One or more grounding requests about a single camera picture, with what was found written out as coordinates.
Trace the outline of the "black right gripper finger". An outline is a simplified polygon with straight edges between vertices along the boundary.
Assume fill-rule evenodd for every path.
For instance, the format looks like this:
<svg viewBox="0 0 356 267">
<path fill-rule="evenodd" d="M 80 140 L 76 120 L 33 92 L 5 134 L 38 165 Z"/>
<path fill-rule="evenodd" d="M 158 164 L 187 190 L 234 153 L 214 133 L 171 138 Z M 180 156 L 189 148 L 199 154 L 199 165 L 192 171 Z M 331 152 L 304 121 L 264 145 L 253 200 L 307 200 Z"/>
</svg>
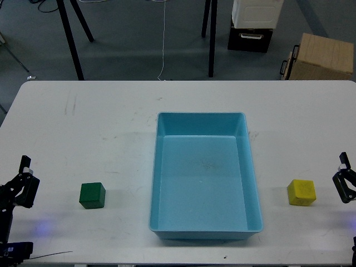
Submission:
<svg viewBox="0 0 356 267">
<path fill-rule="evenodd" d="M 332 180 L 343 203 L 347 204 L 355 200 L 355 190 L 351 189 L 347 181 L 355 187 L 355 171 L 352 170 L 347 153 L 342 152 L 339 155 L 340 165 L 338 172 Z"/>
</svg>

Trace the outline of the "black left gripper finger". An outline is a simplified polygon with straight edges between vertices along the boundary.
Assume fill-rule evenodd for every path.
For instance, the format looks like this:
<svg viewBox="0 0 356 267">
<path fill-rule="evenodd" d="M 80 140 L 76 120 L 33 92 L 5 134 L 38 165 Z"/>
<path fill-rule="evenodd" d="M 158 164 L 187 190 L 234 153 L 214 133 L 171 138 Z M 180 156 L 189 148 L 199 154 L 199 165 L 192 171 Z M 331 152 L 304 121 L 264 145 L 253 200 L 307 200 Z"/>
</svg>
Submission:
<svg viewBox="0 0 356 267">
<path fill-rule="evenodd" d="M 17 185 L 19 192 L 16 194 L 14 204 L 30 209 L 33 206 L 34 199 L 39 187 L 40 180 L 33 175 L 30 169 L 31 159 L 23 155 L 19 165 Z"/>
</svg>

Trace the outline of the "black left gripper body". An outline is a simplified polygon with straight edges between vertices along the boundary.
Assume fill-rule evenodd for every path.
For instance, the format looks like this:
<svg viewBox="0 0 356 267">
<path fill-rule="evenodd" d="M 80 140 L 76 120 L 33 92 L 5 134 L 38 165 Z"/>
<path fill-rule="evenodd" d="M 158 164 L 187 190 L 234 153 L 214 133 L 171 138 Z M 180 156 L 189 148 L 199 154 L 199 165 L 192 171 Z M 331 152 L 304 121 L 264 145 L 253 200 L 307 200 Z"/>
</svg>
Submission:
<svg viewBox="0 0 356 267">
<path fill-rule="evenodd" d="M 21 183 L 9 181 L 5 185 L 1 185 L 1 211 L 14 208 L 16 196 L 21 191 Z"/>
</svg>

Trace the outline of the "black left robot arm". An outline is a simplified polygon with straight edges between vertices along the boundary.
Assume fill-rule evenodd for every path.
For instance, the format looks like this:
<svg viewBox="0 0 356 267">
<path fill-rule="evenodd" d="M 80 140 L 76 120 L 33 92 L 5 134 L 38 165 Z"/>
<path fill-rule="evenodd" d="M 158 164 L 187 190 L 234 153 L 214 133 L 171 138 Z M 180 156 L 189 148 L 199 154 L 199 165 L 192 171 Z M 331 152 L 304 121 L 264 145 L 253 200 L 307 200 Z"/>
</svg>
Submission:
<svg viewBox="0 0 356 267">
<path fill-rule="evenodd" d="M 10 243 L 13 210 L 16 206 L 31 208 L 39 187 L 39 179 L 30 169 L 31 159 L 23 155 L 18 174 L 1 185 L 1 266 L 17 266 L 30 258 L 32 242 Z"/>
</svg>

